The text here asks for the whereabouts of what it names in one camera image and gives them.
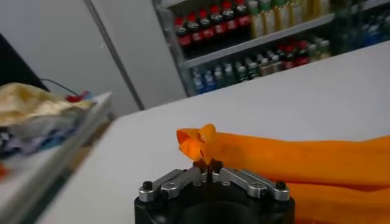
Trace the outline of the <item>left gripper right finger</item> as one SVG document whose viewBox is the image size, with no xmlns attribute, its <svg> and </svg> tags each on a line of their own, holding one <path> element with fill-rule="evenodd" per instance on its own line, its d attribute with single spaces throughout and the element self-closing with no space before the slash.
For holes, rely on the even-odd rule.
<svg viewBox="0 0 390 224">
<path fill-rule="evenodd" d="M 288 201 L 290 191 L 284 181 L 271 181 L 248 170 L 236 170 L 224 167 L 222 161 L 212 160 L 210 163 L 211 178 L 222 184 L 233 183 L 243 189 L 252 198 L 269 196 L 276 201 Z"/>
</svg>

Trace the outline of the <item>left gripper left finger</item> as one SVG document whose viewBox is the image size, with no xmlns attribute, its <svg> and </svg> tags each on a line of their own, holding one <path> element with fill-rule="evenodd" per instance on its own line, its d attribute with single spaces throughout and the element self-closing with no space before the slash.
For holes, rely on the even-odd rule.
<svg viewBox="0 0 390 224">
<path fill-rule="evenodd" d="M 173 199 L 189 184 L 201 184 L 207 181 L 208 166 L 202 160 L 193 162 L 187 170 L 174 169 L 155 181 L 144 181 L 139 188 L 138 199 L 149 203 L 159 196 Z"/>
</svg>

